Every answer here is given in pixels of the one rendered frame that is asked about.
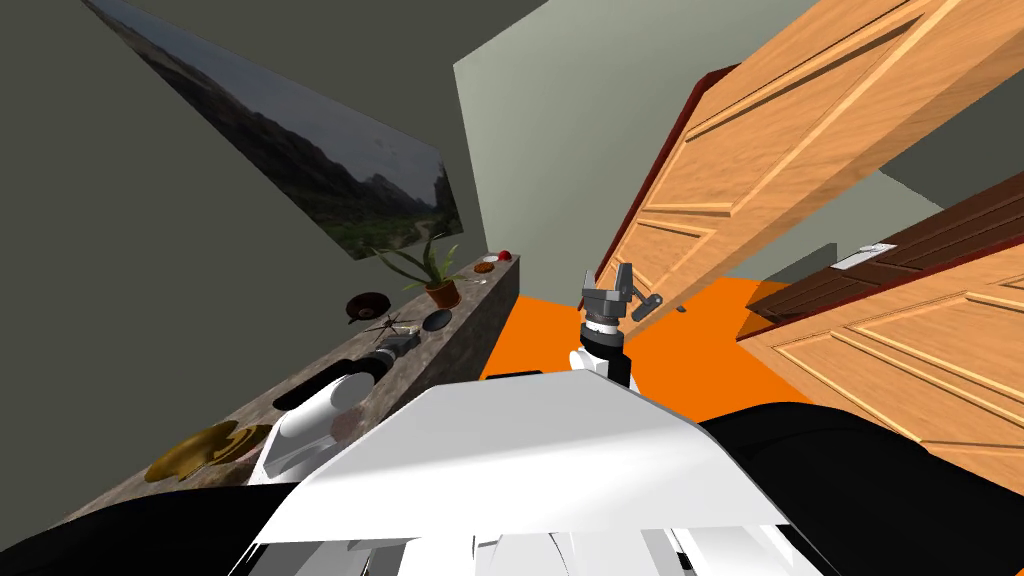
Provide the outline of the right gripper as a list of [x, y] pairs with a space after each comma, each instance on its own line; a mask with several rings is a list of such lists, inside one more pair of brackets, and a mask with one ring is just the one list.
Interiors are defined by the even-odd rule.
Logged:
[[632, 263], [620, 262], [617, 264], [615, 290], [596, 289], [595, 274], [588, 270], [585, 273], [582, 286], [585, 319], [599, 324], [617, 325], [622, 319], [627, 317], [633, 292]]

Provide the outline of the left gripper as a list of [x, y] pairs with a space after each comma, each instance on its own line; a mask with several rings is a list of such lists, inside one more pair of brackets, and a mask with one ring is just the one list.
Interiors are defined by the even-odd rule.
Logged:
[[382, 340], [374, 349], [373, 357], [385, 362], [394, 363], [421, 343], [419, 333], [402, 333], [391, 335]]

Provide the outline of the stone sideboard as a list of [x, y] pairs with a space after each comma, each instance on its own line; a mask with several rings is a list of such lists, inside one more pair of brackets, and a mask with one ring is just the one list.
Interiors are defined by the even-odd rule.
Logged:
[[[395, 411], [407, 405], [430, 387], [449, 382], [477, 380], [483, 373], [490, 353], [512, 312], [520, 292], [519, 257], [509, 262], [496, 263], [496, 271], [482, 276], [472, 272], [467, 264], [459, 273], [486, 284], [458, 282], [461, 303], [454, 308], [453, 320], [443, 329], [426, 333], [419, 346], [396, 361], [396, 364], [374, 388], [369, 398], [357, 405], [350, 416], [331, 421], [332, 439], [343, 444], [360, 438]], [[397, 310], [401, 319], [421, 319], [434, 310], [432, 300], [420, 295]], [[359, 333], [337, 348], [314, 361], [293, 376], [253, 398], [227, 416], [238, 427], [273, 424], [284, 413], [272, 408], [272, 401], [280, 395], [314, 376], [341, 358], [355, 359], [371, 352], [376, 336]], [[156, 483], [144, 482], [145, 468], [130, 476], [106, 493], [79, 510], [59, 521], [67, 522], [101, 509], [112, 504], [171, 491], [189, 490], [209, 486], [239, 485], [252, 472], [256, 456], [238, 461], [207, 466], [179, 482], [176, 478]]]

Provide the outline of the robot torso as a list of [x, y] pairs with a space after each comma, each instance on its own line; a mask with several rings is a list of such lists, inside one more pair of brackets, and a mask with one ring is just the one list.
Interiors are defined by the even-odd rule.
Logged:
[[591, 371], [439, 385], [329, 454], [243, 576], [825, 576], [708, 431]]

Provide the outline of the light wooden panelled door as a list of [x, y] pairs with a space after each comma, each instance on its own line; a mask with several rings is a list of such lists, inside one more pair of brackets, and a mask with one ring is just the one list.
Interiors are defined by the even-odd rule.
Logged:
[[1024, 236], [741, 344], [811, 401], [1024, 494]]
[[818, 0], [701, 97], [613, 260], [635, 337], [1024, 69], [1024, 0]]

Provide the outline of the landscape picture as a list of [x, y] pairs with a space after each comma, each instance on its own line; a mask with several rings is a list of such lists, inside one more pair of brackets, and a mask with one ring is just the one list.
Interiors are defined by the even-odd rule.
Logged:
[[82, 0], [351, 258], [463, 231], [439, 152], [125, 0]]

